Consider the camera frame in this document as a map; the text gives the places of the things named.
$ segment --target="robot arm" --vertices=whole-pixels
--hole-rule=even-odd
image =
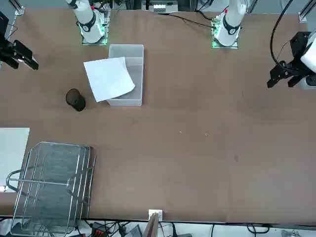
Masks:
[[[290,63],[281,61],[270,71],[268,88],[281,79],[291,78],[287,82],[288,87],[300,83],[303,89],[316,89],[316,31],[298,32],[290,44],[293,60]]]
[[[96,43],[107,34],[103,27],[104,13],[92,10],[89,0],[66,0],[66,2],[74,10],[81,34],[88,43]]]
[[[246,9],[245,0],[230,0],[227,10],[220,14],[221,24],[214,37],[221,45],[231,46],[235,43]]]

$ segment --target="metal wire basket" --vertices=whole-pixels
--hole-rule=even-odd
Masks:
[[[65,236],[89,215],[95,157],[91,148],[41,142],[33,147],[26,165],[11,172],[6,184],[18,193],[11,233],[20,236]],[[11,178],[21,173],[19,179]],[[19,181],[20,188],[10,185]],[[13,227],[21,223],[21,231]]]

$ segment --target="clear plastic container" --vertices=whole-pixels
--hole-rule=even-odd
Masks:
[[[142,44],[111,44],[109,58],[125,57],[127,71],[135,88],[124,95],[107,100],[111,106],[142,106],[144,78],[144,46]]]

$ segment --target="black cup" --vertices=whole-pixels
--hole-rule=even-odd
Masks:
[[[67,92],[66,102],[78,112],[85,108],[85,99],[77,89],[71,89]]]

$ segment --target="brown table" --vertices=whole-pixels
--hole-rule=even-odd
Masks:
[[[33,50],[39,70],[1,68],[0,126],[30,127],[28,150],[40,141],[93,146],[93,218],[162,209],[165,220],[315,224],[316,94],[286,81],[267,89],[277,17],[246,16],[239,49],[229,50],[211,48],[206,27],[119,11],[109,43],[145,46],[145,89],[142,107],[114,108],[95,102],[83,67],[107,58],[108,47],[81,46],[69,9],[26,9],[13,38]],[[304,29],[284,16],[276,54]],[[290,59],[289,47],[281,56]],[[83,112],[66,104],[71,88],[86,97]],[[14,201],[0,194],[1,214]]]

